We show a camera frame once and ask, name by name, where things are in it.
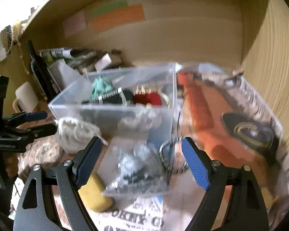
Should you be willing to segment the dark wine bottle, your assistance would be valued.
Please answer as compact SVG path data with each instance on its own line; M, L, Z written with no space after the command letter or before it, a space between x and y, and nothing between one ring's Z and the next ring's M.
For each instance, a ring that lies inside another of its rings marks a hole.
M28 40L26 46L31 59L31 71L37 79L37 82L44 92L47 102L49 103L58 94L56 84L48 70L46 62L36 53L32 41Z

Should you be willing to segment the orange sticky note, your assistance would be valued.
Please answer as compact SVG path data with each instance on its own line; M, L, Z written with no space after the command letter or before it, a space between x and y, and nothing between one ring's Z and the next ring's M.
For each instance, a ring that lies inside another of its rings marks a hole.
M119 8L92 19L95 32L106 31L124 24L145 21L145 12L142 4Z

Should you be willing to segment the grey glitter pouch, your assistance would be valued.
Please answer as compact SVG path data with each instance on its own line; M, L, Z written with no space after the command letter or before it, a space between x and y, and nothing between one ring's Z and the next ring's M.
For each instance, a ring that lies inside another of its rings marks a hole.
M156 147L143 140L114 139L98 174L105 184L103 195L109 197L155 197L169 189Z

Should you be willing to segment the red velvet pouch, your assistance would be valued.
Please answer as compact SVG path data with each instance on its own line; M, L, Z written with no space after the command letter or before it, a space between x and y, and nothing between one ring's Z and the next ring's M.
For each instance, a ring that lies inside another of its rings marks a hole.
M146 86L137 86L134 91L134 103L145 106L167 106L170 107L169 97L161 90Z

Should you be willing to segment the beige mug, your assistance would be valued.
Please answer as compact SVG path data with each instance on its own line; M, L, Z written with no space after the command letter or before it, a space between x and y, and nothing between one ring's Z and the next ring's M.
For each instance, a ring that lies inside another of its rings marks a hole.
M16 113L25 111L31 113L38 106L38 98L29 82L25 82L15 91L12 107Z

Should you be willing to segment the rolled newspaper stack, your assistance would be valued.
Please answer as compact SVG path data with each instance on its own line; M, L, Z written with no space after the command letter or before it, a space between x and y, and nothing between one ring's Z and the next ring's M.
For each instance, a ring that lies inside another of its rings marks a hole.
M108 69L117 67L123 62L121 51L116 49L107 52L88 48L57 48L39 50L38 53L49 67L56 60L63 59L70 68L77 70L80 74L96 71L95 63L105 54L111 55L113 61L113 65Z

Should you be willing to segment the clear plastic storage box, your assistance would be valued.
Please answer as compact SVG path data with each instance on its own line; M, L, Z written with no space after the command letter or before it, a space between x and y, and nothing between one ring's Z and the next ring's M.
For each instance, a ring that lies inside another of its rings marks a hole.
M122 136L159 147L172 134L178 67L167 63L88 73L68 85L48 106L56 120L73 117L97 125L107 143ZM99 76L109 79L114 90L91 99L93 81ZM135 104L134 91L142 85L165 93L170 107Z

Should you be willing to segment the green sticky note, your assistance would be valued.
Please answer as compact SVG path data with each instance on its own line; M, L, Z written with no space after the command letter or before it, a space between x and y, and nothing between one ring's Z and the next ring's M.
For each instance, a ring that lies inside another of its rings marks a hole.
M113 12L115 10L124 8L128 6L128 2L126 0L114 0L102 3L100 5L97 5L97 7L94 7L91 9L91 15L92 17L99 17L103 14L107 14L110 12Z

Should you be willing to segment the white paper card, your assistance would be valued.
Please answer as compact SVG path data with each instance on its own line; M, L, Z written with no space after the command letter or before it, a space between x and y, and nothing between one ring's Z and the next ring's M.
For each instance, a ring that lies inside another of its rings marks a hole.
M110 68L113 65L112 57L109 54L105 54L101 59L99 59L95 63L95 70L96 71L102 71L105 69Z

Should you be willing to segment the green knitted pouch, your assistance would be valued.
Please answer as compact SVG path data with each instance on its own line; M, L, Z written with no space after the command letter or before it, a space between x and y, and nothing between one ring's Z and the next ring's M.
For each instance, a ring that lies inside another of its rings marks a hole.
M109 93L114 90L112 82L104 76L97 77L92 84L91 99Z

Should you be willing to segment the white black-trimmed fabric pouch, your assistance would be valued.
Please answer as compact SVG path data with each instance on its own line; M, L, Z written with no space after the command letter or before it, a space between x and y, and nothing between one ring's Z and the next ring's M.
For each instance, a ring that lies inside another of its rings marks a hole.
M62 117L55 120L55 123L56 141L67 154L76 154L85 149L94 136L99 137L103 145L108 145L102 137L100 128L95 124L73 117Z

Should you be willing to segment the pink sticky note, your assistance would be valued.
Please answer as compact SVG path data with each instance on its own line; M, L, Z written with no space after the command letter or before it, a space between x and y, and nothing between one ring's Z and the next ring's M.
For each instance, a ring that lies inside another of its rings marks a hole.
M63 23L64 34L65 37L70 37L74 34L77 34L79 31L87 28L86 17L84 11L81 10L68 19L66 19Z

